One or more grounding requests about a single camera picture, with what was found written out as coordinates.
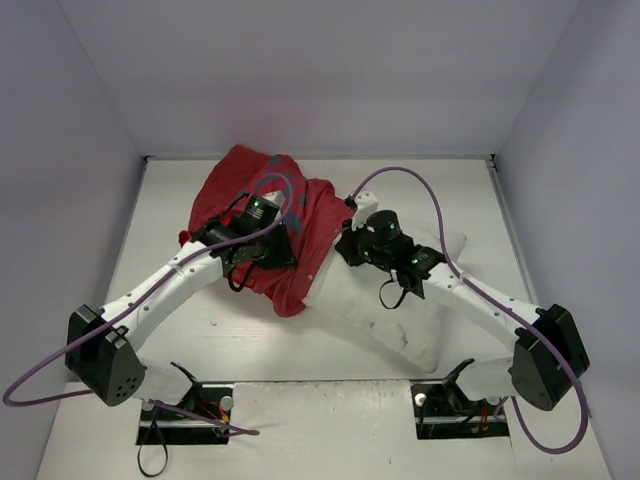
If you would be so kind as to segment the red printed pillowcase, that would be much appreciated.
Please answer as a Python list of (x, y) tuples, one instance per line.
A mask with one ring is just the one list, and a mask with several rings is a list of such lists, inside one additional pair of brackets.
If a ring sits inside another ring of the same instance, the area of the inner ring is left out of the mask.
[(353, 215), (336, 196), (331, 182), (306, 177), (288, 155), (270, 156), (237, 144), (205, 180), (193, 202), (188, 227), (179, 233), (178, 242), (185, 244), (215, 216), (228, 226), (246, 206), (245, 199), (233, 203), (245, 192), (265, 195), (285, 190), (283, 180), (265, 178), (272, 172), (286, 176), (293, 187), (292, 205), (284, 222), (297, 265), (276, 270), (258, 267), (249, 276), (247, 287), (267, 296), (278, 316), (291, 317), (305, 309), (303, 299), (314, 277), (341, 232), (343, 222)]

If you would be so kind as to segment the white pillow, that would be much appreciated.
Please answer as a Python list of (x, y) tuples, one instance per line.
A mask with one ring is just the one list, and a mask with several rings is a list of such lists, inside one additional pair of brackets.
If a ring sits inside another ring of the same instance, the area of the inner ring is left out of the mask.
[(407, 294), (391, 310), (391, 301), (399, 297), (401, 288), (384, 286), (388, 279), (388, 274), (371, 265), (348, 266), (330, 248), (303, 303), (311, 312), (374, 339), (431, 374), (439, 364), (446, 308)]

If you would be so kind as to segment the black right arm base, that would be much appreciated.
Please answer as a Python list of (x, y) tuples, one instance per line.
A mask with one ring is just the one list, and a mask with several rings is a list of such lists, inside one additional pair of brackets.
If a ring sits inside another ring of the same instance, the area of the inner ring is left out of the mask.
[(508, 438), (509, 427), (498, 404), (487, 399), (469, 400), (457, 386), (460, 373), (473, 359), (467, 359), (439, 380), (410, 383), (416, 438), (418, 440), (479, 440)]

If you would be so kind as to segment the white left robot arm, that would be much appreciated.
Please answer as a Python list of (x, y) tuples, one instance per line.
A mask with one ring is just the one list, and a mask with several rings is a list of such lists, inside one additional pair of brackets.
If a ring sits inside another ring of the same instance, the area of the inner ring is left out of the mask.
[(200, 382), (175, 361), (143, 359), (150, 335), (195, 293), (241, 266), (249, 272), (295, 265), (281, 191), (245, 194), (243, 211), (223, 224), (210, 219), (138, 287), (98, 310), (83, 305), (69, 318), (65, 365), (110, 407), (129, 399), (186, 404)]

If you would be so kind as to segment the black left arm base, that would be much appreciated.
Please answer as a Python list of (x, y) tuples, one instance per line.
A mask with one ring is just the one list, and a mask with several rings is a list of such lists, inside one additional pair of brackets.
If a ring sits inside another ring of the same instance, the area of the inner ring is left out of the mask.
[(135, 444), (137, 446), (227, 445), (231, 431), (203, 421), (214, 419), (228, 424), (234, 406), (231, 384), (208, 384), (196, 379), (186, 368), (172, 362), (172, 367), (192, 383), (185, 398), (177, 405), (190, 415), (153, 406), (142, 409)]

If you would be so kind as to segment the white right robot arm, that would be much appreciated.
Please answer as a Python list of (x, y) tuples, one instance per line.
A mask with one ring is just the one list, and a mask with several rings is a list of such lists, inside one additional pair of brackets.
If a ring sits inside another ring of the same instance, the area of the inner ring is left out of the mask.
[(462, 402), (515, 396), (551, 411), (590, 367), (566, 308), (519, 301), (465, 274), (442, 252), (406, 235), (391, 210), (344, 221), (336, 250), (349, 266), (376, 267), (403, 296), (447, 307), (506, 347), (503, 358), (467, 359), (446, 376), (447, 388)]

